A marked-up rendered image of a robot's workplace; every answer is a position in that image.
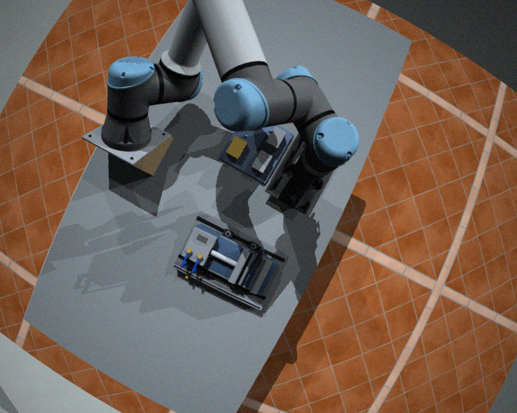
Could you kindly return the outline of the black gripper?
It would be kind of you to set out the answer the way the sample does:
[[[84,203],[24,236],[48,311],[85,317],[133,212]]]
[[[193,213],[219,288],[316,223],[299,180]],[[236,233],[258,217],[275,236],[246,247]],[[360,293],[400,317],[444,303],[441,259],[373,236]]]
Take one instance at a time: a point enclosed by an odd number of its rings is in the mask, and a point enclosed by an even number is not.
[[[298,166],[300,165],[301,162],[302,162],[302,154],[300,157],[297,158],[297,160],[294,162],[294,164],[289,162],[286,165],[285,172],[286,172],[286,175],[288,178],[290,178],[294,174],[294,171],[296,171],[296,169],[298,168]],[[308,172],[305,169],[303,162],[302,162],[302,167],[308,174],[310,174],[311,176],[314,176],[313,174],[311,174],[310,172]],[[320,190],[322,188],[323,184],[324,184],[324,182],[321,180],[321,176],[317,177],[316,180],[310,186],[309,190]]]

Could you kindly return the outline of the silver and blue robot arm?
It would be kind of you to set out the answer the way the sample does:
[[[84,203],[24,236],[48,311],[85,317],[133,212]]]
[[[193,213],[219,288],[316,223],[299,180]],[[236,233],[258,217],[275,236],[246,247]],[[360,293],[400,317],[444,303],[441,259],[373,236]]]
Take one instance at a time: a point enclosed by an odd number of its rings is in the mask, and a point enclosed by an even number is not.
[[[213,101],[224,128],[244,132],[294,122],[306,144],[303,165],[315,176],[326,176],[356,153],[360,139],[355,126],[335,114],[305,67],[272,78],[243,0],[187,0],[171,47],[159,63],[124,57],[110,66],[104,144],[118,151],[146,147],[151,141],[149,106],[199,94],[199,59],[207,43],[223,82]]]

